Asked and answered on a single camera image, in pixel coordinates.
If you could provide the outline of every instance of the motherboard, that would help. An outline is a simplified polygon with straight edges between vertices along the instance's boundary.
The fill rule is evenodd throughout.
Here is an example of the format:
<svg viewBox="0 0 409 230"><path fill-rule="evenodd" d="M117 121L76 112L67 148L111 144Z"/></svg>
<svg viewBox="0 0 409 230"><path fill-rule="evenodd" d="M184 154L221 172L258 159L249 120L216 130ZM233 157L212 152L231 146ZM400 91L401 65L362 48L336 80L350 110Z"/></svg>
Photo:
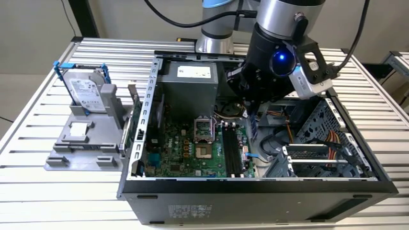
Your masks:
<svg viewBox="0 0 409 230"><path fill-rule="evenodd" d="M244 126L199 117L165 122L164 145L148 155L148 177L254 177Z"/></svg>

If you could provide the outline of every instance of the circuit board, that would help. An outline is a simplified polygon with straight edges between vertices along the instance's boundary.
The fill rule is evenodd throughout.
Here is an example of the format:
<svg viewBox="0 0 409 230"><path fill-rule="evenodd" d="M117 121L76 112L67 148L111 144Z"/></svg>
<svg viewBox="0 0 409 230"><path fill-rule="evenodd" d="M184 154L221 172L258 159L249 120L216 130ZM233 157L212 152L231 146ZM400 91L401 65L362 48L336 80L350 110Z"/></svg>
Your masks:
<svg viewBox="0 0 409 230"><path fill-rule="evenodd" d="M243 168L245 162L248 164L248 170L243 171L243 175L244 177L254 177L252 160L243 161L243 146L248 146L245 128L237 128L236 134L237 149L240 150L237 158L240 158ZM160 160L156 164L148 162L147 176L228 177L221 125L215 128L215 141L212 143L195 143L193 137L193 124L167 123Z"/></svg>

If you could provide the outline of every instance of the aluminum extrusion table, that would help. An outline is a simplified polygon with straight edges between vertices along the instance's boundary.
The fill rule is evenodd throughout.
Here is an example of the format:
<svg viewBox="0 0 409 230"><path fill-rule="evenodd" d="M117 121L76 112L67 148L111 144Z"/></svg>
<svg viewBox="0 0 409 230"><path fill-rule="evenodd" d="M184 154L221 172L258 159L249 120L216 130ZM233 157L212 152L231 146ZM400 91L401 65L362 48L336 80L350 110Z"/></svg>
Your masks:
<svg viewBox="0 0 409 230"><path fill-rule="evenodd" d="M143 98L155 50L193 52L195 48L192 42L84 38L69 44L60 62L107 63L117 97L129 104L127 85L129 81L137 85ZM236 45L237 54L247 50L247 45ZM340 49L322 49L322 54L336 65L345 57ZM67 89L51 71L0 141L0 229L409 229L409 118L354 57L333 85L400 192L352 217L337 223L289 226L141 226L127 201L116 200L120 172L43 169L71 113Z"/></svg>
<svg viewBox="0 0 409 230"><path fill-rule="evenodd" d="M390 51L384 63L389 64L409 81L409 52Z"/></svg>

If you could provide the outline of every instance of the ram slot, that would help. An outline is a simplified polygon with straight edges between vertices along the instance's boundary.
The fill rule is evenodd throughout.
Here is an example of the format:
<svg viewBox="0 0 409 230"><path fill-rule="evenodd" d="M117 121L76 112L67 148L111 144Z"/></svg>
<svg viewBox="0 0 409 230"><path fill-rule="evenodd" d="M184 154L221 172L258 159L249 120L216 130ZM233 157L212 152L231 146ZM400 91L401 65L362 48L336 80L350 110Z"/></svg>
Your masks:
<svg viewBox="0 0 409 230"><path fill-rule="evenodd" d="M223 148L225 158L225 172L231 177L240 177L241 158L239 152L236 127L223 127Z"/></svg>

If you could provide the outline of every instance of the metal case frame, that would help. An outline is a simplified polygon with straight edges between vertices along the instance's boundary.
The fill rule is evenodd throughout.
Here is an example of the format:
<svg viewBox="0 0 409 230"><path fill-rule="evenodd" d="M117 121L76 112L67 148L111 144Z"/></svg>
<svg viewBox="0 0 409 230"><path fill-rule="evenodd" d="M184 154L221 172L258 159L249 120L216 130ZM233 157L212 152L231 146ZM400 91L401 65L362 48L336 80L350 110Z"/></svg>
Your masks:
<svg viewBox="0 0 409 230"><path fill-rule="evenodd" d="M342 107L326 92L345 129L353 135L377 180L301 178L143 178L144 142L157 75L163 61L241 62L244 56L156 52L143 102L137 136L124 166L119 197L143 224L334 222L397 194L374 154Z"/></svg>

